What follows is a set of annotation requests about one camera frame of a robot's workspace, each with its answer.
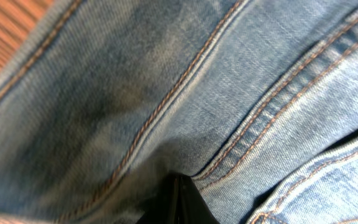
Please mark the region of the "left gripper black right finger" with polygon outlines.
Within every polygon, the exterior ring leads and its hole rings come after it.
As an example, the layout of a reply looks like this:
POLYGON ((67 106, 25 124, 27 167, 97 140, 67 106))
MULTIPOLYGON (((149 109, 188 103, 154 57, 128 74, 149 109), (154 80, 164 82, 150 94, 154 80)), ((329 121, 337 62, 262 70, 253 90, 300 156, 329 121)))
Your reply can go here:
POLYGON ((180 224, 218 224, 192 179, 178 177, 178 222, 180 224))

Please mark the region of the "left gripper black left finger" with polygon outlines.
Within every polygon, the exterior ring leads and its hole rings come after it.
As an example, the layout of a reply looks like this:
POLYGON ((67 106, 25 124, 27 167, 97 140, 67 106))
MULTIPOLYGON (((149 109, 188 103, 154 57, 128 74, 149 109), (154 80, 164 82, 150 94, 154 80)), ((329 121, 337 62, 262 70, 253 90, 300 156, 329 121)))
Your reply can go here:
POLYGON ((137 224, 177 223, 178 188, 178 176, 167 176, 161 185, 154 205, 144 213, 144 215, 138 220, 137 224))

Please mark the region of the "light blue denim jeans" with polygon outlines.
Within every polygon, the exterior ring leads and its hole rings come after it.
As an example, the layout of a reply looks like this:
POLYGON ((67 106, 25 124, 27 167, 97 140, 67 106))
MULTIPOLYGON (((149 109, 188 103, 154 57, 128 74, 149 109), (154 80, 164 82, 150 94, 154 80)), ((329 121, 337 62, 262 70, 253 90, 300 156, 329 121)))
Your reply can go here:
POLYGON ((358 0, 55 1, 0 72, 0 223, 358 223, 358 0))

